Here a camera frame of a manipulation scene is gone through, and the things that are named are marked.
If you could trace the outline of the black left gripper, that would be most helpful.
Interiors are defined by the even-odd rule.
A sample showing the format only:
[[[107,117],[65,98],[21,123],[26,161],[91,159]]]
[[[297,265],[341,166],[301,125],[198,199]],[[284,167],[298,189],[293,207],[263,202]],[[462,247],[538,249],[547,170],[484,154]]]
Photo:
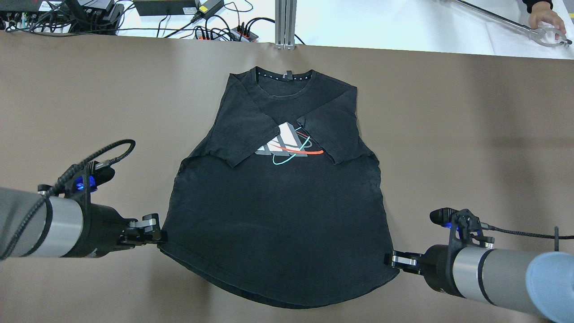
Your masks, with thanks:
[[[130,250],[145,244],[167,243],[164,231],[126,231],[131,222],[135,222],[138,229],[161,229],[159,214],[147,214],[137,221],[135,218],[123,218],[109,206],[90,204],[87,210],[90,225],[81,246],[82,258],[100,258],[109,252]]]

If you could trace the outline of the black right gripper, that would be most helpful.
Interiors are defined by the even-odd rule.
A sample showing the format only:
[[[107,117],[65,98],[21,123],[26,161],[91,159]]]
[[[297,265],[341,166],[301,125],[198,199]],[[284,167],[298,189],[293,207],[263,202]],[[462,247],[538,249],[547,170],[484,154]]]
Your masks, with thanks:
[[[385,264],[410,274],[424,276],[425,282],[436,292],[459,296],[452,273],[453,258],[447,245],[433,245],[424,255],[392,251],[385,255]]]

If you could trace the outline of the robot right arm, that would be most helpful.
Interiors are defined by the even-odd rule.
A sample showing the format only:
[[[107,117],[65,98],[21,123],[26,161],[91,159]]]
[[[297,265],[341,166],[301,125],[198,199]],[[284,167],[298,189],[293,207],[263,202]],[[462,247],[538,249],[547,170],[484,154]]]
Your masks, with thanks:
[[[385,263],[421,275],[436,292],[470,299],[556,323],[574,320],[574,257],[565,252],[525,252],[481,247],[426,253],[393,251]]]

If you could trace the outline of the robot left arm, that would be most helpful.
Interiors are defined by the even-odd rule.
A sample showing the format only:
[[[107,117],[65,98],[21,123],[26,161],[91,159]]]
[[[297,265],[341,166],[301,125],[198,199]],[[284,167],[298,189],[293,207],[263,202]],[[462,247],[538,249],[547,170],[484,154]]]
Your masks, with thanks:
[[[26,223],[10,256],[100,258],[145,244],[163,244],[159,216],[123,218],[114,208],[86,197],[50,197]]]

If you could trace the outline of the person's hand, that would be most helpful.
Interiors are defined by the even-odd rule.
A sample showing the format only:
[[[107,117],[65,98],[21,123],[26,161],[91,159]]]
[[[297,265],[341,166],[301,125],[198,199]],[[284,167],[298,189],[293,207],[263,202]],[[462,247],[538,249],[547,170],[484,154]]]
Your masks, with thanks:
[[[540,22],[552,25],[562,34],[566,35],[565,23],[562,18],[553,10],[552,0],[523,0],[529,14],[528,25],[536,29]]]

